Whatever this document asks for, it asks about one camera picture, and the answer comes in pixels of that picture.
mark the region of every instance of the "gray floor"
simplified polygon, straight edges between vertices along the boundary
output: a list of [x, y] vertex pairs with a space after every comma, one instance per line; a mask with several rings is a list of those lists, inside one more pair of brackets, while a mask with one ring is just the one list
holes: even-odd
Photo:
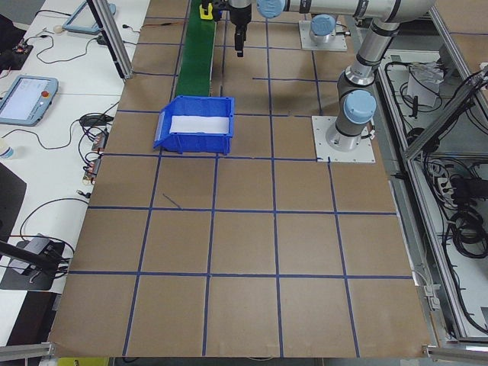
[[16, 23], [31, 24], [43, 4], [44, 0], [0, 0], [0, 14]]

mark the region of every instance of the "cardboard floor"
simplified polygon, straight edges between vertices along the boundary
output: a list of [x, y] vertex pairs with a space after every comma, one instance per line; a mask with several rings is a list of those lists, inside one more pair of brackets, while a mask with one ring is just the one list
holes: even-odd
[[154, 151], [185, 0], [153, 0], [50, 341], [64, 356], [418, 357], [429, 336], [381, 157], [316, 162], [347, 53], [300, 50], [255, 11], [245, 57], [217, 26], [213, 94], [236, 99], [228, 156]]

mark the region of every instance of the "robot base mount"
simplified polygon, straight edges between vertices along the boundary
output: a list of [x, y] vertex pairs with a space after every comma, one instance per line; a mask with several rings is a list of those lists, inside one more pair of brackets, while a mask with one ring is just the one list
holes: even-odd
[[[373, 146], [371, 140], [363, 139], [359, 141], [358, 146], [349, 152], [338, 151], [332, 148], [327, 141], [327, 131], [336, 124], [337, 117], [333, 116], [313, 116], [313, 138], [315, 139], [315, 150], [318, 162], [356, 162], [369, 163], [376, 162], [374, 158]], [[368, 129], [365, 127], [363, 135], [368, 135]]]

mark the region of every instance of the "blue tape line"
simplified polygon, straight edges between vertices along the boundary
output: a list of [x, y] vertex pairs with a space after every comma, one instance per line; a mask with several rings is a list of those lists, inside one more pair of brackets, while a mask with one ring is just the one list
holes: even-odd
[[273, 82], [330, 82], [330, 83], [337, 83], [338, 80], [325, 80], [325, 79], [301, 79], [301, 78], [262, 78], [262, 77], [253, 77], [252, 80], [271, 80]]
[[183, 43], [171, 43], [171, 42], [138, 42], [139, 44], [153, 45], [153, 46], [184, 46]]
[[[329, 172], [330, 191], [332, 194], [332, 205], [334, 207], [334, 211], [337, 211], [336, 190], [334, 189], [334, 179], [332, 177], [332, 169], [331, 169], [330, 165], [331, 165], [331, 162], [329, 159], [329, 161], [327, 162], [327, 170]], [[358, 344], [358, 335], [356, 333], [356, 325], [355, 325], [355, 321], [354, 321], [354, 313], [352, 311], [351, 292], [349, 290], [349, 283], [348, 283], [348, 279], [347, 279], [347, 268], [345, 266], [345, 256], [344, 256], [344, 248], [342, 246], [341, 228], [339, 226], [339, 216], [334, 215], [334, 218], [335, 218], [335, 227], [337, 230], [337, 239], [339, 241], [339, 251], [340, 251], [340, 255], [341, 255], [342, 271], [344, 273], [345, 295], [346, 295], [347, 301], [348, 301], [348, 310], [349, 310], [349, 319], [351, 320], [352, 338], [354, 341], [356, 357], [361, 357], [361, 353], [359, 351], [359, 344]]]
[[134, 71], [134, 74], [148, 75], [148, 76], [171, 76], [171, 77], [178, 76], [176, 74], [158, 74], [154, 72], [142, 72], [142, 71]]
[[135, 109], [117, 109], [117, 112], [122, 112], [122, 113], [157, 113], [157, 114], [159, 114], [161, 111], [138, 111]]
[[315, 62], [315, 53], [312, 51], [312, 64], [313, 64], [313, 74], [315, 76], [315, 87], [317, 89], [317, 100], [319, 101], [319, 113], [323, 116], [322, 102], [320, 101], [320, 87], [319, 87], [319, 76], [317, 74], [317, 65]]
[[[211, 208], [197, 207], [135, 207], [135, 206], [88, 206], [89, 210], [153, 210], [153, 211], [189, 211], [211, 212]], [[280, 215], [338, 215], [338, 216], [396, 216], [394, 212], [341, 212], [341, 211], [300, 211], [300, 210], [251, 210], [216, 208], [215, 212], [232, 212], [238, 214], [280, 214]]]
[[269, 129], [271, 137], [271, 183], [273, 192], [273, 227], [274, 227], [274, 265], [276, 267], [276, 304], [278, 312], [278, 342], [280, 347], [280, 357], [284, 357], [283, 346], [283, 322], [281, 318], [281, 286], [280, 286], [280, 261], [278, 251], [278, 225], [277, 225], [277, 204], [276, 204], [276, 174], [275, 174], [275, 140], [273, 138], [273, 102], [271, 96], [271, 63], [269, 57], [269, 31], [268, 31], [268, 19], [265, 21], [266, 27], [266, 66], [268, 73], [268, 107], [269, 107]]
[[[188, 10], [190, 8], [190, 1], [191, 0], [187, 0], [186, 13], [185, 13], [187, 16], [188, 16]], [[180, 43], [183, 43], [183, 36], [185, 34], [185, 28], [186, 28], [186, 23], [183, 26], [183, 31], [181, 32]], [[180, 55], [181, 55], [181, 48], [182, 48], [182, 46], [179, 47], [178, 58], [176, 59], [175, 75], [178, 72], [178, 65], [179, 65], [179, 59], [180, 59]], [[168, 102], [171, 101], [171, 96], [173, 94], [173, 90], [174, 90], [174, 87], [175, 87], [175, 80], [176, 80], [176, 77], [173, 76], [172, 91], [170, 93], [170, 99], [169, 99]], [[152, 213], [152, 210], [151, 209], [152, 209], [153, 204], [154, 204], [154, 197], [156, 196], [156, 187], [157, 187], [157, 184], [158, 184], [159, 169], [161, 167], [161, 162], [162, 162], [162, 156], [161, 156], [161, 154], [159, 154], [159, 157], [158, 157], [158, 165], [157, 165], [157, 168], [156, 168], [156, 174], [155, 174], [154, 183], [153, 183], [153, 186], [152, 186], [152, 196], [151, 196], [151, 201], [150, 201], [150, 205], [149, 205], [149, 212], [147, 214], [146, 228], [145, 228], [145, 232], [144, 232], [144, 239], [143, 239], [143, 244], [142, 244], [142, 247], [141, 247], [141, 250], [140, 250], [139, 266], [138, 266], [138, 271], [139, 272], [141, 271], [142, 266], [143, 266], [144, 251], [146, 250], [147, 234], [149, 232], [149, 225], [150, 225], [150, 221], [151, 221], [151, 213]], [[130, 306], [130, 315], [129, 315], [129, 320], [127, 322], [127, 331], [126, 331], [126, 336], [125, 336], [125, 341], [124, 341], [124, 350], [122, 351], [122, 354], [124, 356], [127, 354], [127, 348], [129, 346], [130, 332], [132, 330], [133, 314], [134, 314], [134, 310], [135, 310], [135, 307], [136, 307], [137, 292], [139, 290], [139, 279], [140, 279], [140, 275], [138, 274], [136, 276], [136, 283], [135, 283], [135, 286], [134, 286], [133, 299], [132, 299], [132, 304]]]
[[207, 258], [207, 283], [205, 287], [205, 309], [204, 309], [204, 334], [202, 342], [202, 356], [207, 354], [207, 325], [208, 325], [208, 301], [210, 296], [210, 272], [212, 268], [212, 246], [214, 244], [214, 224], [215, 224], [215, 201], [217, 200], [217, 178], [219, 174], [219, 158], [215, 158], [213, 167], [213, 192], [212, 192], [212, 210], [210, 217], [210, 238], [208, 241], [208, 258]]
[[70, 275], [110, 275], [110, 276], [161, 276], [161, 277], [216, 277], [216, 278], [314, 278], [349, 280], [413, 280], [413, 276], [376, 274], [267, 274], [267, 273], [210, 273], [207, 272], [157, 272], [157, 271], [69, 271]]

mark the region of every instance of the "metal base plate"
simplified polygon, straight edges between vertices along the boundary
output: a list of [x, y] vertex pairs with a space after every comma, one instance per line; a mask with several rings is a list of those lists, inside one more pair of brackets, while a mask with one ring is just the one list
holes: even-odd
[[[312, 21], [299, 21], [298, 27], [300, 28], [300, 39], [302, 41], [302, 49], [303, 50], [312, 50], [312, 51], [334, 51], [334, 52], [346, 52], [348, 50], [348, 46], [345, 43], [345, 37], [342, 35], [335, 36], [330, 42], [322, 43], [320, 45], [316, 45], [310, 38], [310, 24]], [[335, 32], [342, 32], [342, 27], [338, 25], [335, 28]]]
[[[361, 140], [359, 146], [351, 152], [340, 152], [332, 148], [326, 140], [326, 132], [336, 122], [333, 116], [312, 116], [313, 138], [315, 139], [315, 151], [318, 162], [360, 162], [373, 164], [373, 147], [369, 139]], [[368, 134], [365, 127], [363, 135]]]

